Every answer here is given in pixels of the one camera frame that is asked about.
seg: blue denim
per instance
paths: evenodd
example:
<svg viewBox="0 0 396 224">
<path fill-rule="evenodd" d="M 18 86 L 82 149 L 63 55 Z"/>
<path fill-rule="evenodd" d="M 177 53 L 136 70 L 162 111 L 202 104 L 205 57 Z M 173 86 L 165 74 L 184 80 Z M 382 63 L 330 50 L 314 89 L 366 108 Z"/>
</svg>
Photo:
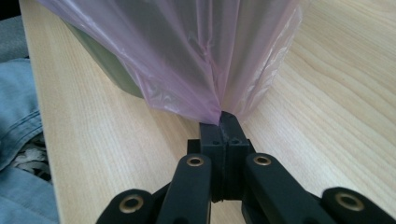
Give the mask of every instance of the blue denim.
<svg viewBox="0 0 396 224">
<path fill-rule="evenodd" d="M 52 185 L 9 166 L 41 132 L 30 61 L 0 63 L 0 223 L 59 222 Z"/>
</svg>

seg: plastic bag fold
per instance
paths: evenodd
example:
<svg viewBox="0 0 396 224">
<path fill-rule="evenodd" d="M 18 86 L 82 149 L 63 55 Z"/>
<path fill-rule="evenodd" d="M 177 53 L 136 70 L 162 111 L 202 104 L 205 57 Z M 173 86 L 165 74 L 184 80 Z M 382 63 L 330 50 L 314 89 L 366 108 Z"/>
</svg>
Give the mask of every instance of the plastic bag fold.
<svg viewBox="0 0 396 224">
<path fill-rule="evenodd" d="M 218 124 L 244 120 L 302 19 L 299 0 L 37 0 L 115 54 L 147 103 Z"/>
</svg>

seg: purple plastic bag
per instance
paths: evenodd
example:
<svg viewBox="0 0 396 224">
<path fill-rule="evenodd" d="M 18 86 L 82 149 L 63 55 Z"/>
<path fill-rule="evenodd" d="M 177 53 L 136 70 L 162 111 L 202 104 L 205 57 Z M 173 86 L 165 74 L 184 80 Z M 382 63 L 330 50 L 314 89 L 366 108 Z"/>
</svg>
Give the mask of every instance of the purple plastic bag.
<svg viewBox="0 0 396 224">
<path fill-rule="evenodd" d="M 218 124 L 244 120 L 302 19 L 299 0 L 38 0 L 114 53 L 147 103 Z"/>
</svg>

